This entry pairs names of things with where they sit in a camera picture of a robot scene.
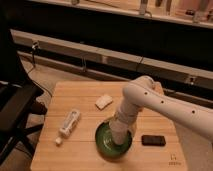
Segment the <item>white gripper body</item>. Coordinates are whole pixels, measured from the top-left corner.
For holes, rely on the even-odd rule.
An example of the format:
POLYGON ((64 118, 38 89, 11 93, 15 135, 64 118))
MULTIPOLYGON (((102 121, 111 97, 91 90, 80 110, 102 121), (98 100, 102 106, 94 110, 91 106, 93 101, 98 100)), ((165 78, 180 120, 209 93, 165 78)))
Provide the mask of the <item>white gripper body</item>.
POLYGON ((125 132, 136 130, 136 116, 124 113, 115 113, 112 119, 112 130, 116 132, 125 132))

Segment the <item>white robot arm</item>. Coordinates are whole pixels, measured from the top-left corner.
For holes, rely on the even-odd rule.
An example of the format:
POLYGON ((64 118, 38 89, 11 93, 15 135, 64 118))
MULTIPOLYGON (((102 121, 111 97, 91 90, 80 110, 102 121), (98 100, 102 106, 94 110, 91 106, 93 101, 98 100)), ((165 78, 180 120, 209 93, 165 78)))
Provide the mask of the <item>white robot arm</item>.
POLYGON ((162 95, 154 91, 155 82, 149 76, 141 76, 127 83, 123 100, 110 122, 113 140, 122 144, 128 127, 138 116, 140 108, 148 108, 193 130, 213 142, 213 109, 162 95))

